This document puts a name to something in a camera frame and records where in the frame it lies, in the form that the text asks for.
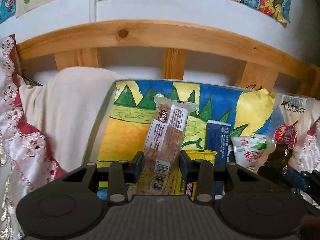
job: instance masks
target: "red package label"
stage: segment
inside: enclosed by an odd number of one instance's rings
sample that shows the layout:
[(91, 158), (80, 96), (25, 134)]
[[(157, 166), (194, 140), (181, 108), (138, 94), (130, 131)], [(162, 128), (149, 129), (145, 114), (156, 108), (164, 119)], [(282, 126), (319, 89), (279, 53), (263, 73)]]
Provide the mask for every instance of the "red package label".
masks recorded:
[(279, 144), (289, 144), (289, 148), (293, 149), (297, 143), (297, 131), (294, 125), (281, 125), (275, 132), (275, 140)]

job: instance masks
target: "white wall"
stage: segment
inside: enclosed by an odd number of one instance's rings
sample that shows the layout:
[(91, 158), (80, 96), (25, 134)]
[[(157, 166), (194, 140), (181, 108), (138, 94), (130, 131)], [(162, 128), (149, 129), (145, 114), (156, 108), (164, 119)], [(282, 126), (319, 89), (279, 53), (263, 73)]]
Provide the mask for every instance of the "white wall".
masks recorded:
[[(291, 23), (287, 26), (231, 0), (98, 0), (96, 14), (98, 21), (165, 19), (213, 26), (248, 36), (320, 66), (320, 0), (292, 0)], [(8, 19), (0, 25), (0, 37), (16, 33), (17, 42), (21, 42), (87, 22), (89, 0), (57, 0), (17, 19)], [(108, 48), (102, 52), (103, 64), (108, 69), (132, 78), (161, 77), (162, 49)], [(243, 62), (226, 57), (189, 52), (184, 79), (232, 85), (241, 64)], [(28, 61), (24, 66), (29, 75), (42, 83), (56, 73), (53, 56)], [(299, 81), (281, 74), (275, 91), (295, 92), (298, 86)]]

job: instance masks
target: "blue box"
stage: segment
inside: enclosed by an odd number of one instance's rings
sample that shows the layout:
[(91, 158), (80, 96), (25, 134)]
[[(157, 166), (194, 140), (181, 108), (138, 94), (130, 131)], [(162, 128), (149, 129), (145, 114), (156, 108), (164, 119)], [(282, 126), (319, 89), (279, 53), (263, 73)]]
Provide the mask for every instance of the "blue box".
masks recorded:
[[(205, 148), (218, 152), (214, 158), (214, 166), (224, 167), (227, 163), (231, 124), (208, 120)], [(223, 182), (214, 183), (214, 195), (222, 195)]]

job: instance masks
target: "barcode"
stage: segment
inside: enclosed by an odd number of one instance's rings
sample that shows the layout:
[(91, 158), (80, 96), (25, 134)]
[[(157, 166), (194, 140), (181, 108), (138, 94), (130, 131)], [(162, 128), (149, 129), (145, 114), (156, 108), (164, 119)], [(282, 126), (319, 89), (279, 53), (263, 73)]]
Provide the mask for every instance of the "barcode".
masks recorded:
[(305, 98), (282, 96), (282, 102), (289, 101), (289, 105), (304, 107)]
[(169, 162), (156, 160), (156, 167), (155, 167), (155, 176), (153, 182), (153, 188), (157, 190), (162, 190), (165, 178), (168, 174), (170, 167)]

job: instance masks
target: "packaged bread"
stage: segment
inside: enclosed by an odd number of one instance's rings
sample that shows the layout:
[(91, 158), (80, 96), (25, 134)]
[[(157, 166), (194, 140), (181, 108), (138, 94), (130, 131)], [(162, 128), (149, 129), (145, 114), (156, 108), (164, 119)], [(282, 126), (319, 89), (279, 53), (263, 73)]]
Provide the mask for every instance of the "packaged bread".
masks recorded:
[(137, 194), (170, 195), (174, 192), (188, 115), (197, 111), (199, 105), (161, 97), (155, 97), (155, 103)]

